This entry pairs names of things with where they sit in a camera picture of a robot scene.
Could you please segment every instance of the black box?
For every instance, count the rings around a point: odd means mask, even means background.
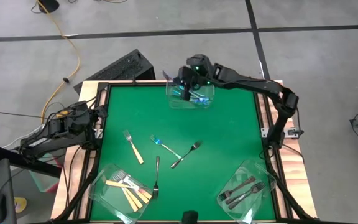
[[[155,80],[153,65],[135,49],[86,80]],[[74,86],[80,94],[82,82]]]

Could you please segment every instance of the transparent plastic bin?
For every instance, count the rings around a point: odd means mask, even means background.
[[[209,84],[205,86],[195,86],[193,90],[190,90],[190,101],[183,100],[181,93],[183,86],[173,83],[171,80],[167,81],[167,87],[165,93],[168,98],[168,102],[171,108],[175,109],[198,109],[208,108],[215,95],[214,85]]]
[[[131,185],[133,183],[139,186],[140,190],[127,190],[130,191],[133,197],[137,198],[137,204],[140,202],[142,206],[140,208],[137,207],[138,210],[135,211],[133,206],[136,205],[136,203],[130,204],[127,199],[127,197],[131,197],[128,191],[124,193],[124,188],[106,184],[108,180],[125,185]],[[142,216],[149,204],[151,194],[152,191],[148,187],[135,180],[114,164],[106,165],[89,188],[89,197],[107,208],[125,224],[135,223]]]
[[[48,163],[51,165],[55,165],[59,167],[62,166],[59,164],[56,157],[54,157],[52,154],[49,153],[45,153],[45,155],[39,158],[39,160],[42,162],[48,161]],[[33,178],[40,192],[48,192],[48,193],[56,192],[59,184],[59,178],[39,174],[32,171],[30,171],[30,175]]]
[[[219,196],[227,191],[233,190],[237,186],[241,185],[244,181],[254,177],[255,180],[230,195],[227,199],[220,201]],[[251,188],[254,185],[261,186],[260,183],[264,184],[264,187],[260,189],[257,193],[252,193]],[[224,186],[222,191],[220,191],[217,202],[219,206],[236,222],[238,223],[247,223],[250,224],[256,212],[258,211],[262,202],[269,196],[271,191],[275,188],[276,181],[272,175],[270,175],[262,166],[256,164],[254,161],[244,161],[234,175],[230,178],[227,184]],[[237,202],[241,197],[237,198],[230,204],[229,199],[233,199],[237,196],[242,195],[243,193],[248,192],[247,196],[241,200],[234,208],[230,208],[230,205]]]

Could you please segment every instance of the green tabletop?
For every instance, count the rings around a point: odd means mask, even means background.
[[[112,86],[108,103],[99,170],[114,163],[152,189],[155,158],[160,156],[160,193],[140,220],[181,220],[188,210],[196,210],[199,220],[232,220],[217,204],[218,193],[242,161],[265,167],[251,92],[216,89],[208,109],[179,110],[169,107],[164,86]],[[126,129],[145,161],[142,165],[123,135]],[[171,169],[176,157],[155,145],[152,134],[180,155],[199,139],[203,145]],[[269,194],[254,220],[274,219]],[[91,220],[119,219],[95,202]]]

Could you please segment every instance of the floor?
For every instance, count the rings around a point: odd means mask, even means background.
[[[0,0],[0,111],[40,114],[76,65],[50,19],[31,13],[34,3]],[[358,0],[59,3],[52,15],[65,34],[79,34],[73,42],[82,64],[54,101],[75,102],[72,86],[136,48],[158,79],[206,54],[243,75],[283,80],[300,96],[300,144],[318,216],[358,223],[358,138],[349,125],[358,112]],[[0,115],[0,146],[39,124]],[[31,198],[19,223],[49,218],[53,194],[39,193],[27,172],[14,188]]]

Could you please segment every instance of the wooden board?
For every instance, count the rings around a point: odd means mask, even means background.
[[[83,86],[81,89],[80,98],[78,101],[83,100],[90,100],[94,98],[98,91],[98,84],[101,83],[132,83],[131,80],[114,80],[114,81],[84,81]],[[139,83],[153,83],[153,82],[160,82],[165,83],[165,80],[139,80],[137,81]],[[104,103],[104,99],[106,97],[106,91],[102,91],[101,99],[100,99],[100,105]],[[259,96],[259,102],[260,102],[260,109],[262,112],[262,118],[264,121],[264,126],[268,127],[267,117],[266,117],[266,110],[264,106],[264,102],[261,96]],[[277,118],[277,111],[273,107],[271,101],[270,101],[270,109],[272,112],[272,118],[275,121]],[[286,128],[294,127],[293,120],[289,119],[288,123],[286,125]],[[297,140],[284,140],[284,144],[296,149],[297,151],[300,151],[300,147]],[[71,160],[73,159],[73,155],[76,151],[78,146],[72,146],[67,149],[66,157],[65,157],[65,171],[68,178],[68,171],[70,168]],[[78,190],[78,185],[80,182],[80,176],[81,176],[81,170],[83,167],[84,162],[84,156],[85,151],[79,150],[74,158],[73,165],[71,168],[71,183],[70,183],[70,190],[69,190],[69,196],[70,199],[73,198],[73,196],[76,194]],[[294,154],[293,152],[290,152],[285,149],[281,149],[281,158],[282,158],[282,164],[283,169],[285,173],[285,178],[287,181],[287,187],[291,194],[294,196],[296,201],[303,207],[306,213],[311,215],[312,217],[316,217],[316,211],[314,209],[314,203],[313,199],[311,197],[310,187],[308,178],[305,171],[305,166],[303,165],[302,158],[299,155]],[[92,168],[94,159],[90,159],[89,166],[88,166],[88,174]],[[58,190],[56,194],[55,203],[53,205],[53,210],[51,214],[51,218],[55,218],[59,216],[62,211],[65,209],[66,204],[66,197],[67,197],[67,190],[65,187],[65,179],[62,172],[62,175],[60,176],[60,181],[58,185]],[[283,202],[283,197],[280,191],[278,190],[278,201],[279,201],[279,207],[281,210],[282,217],[286,217],[285,215],[285,207]],[[80,218],[85,217],[86,213],[86,205],[88,203],[88,191],[85,192],[82,203],[81,203],[81,210],[80,210]]]

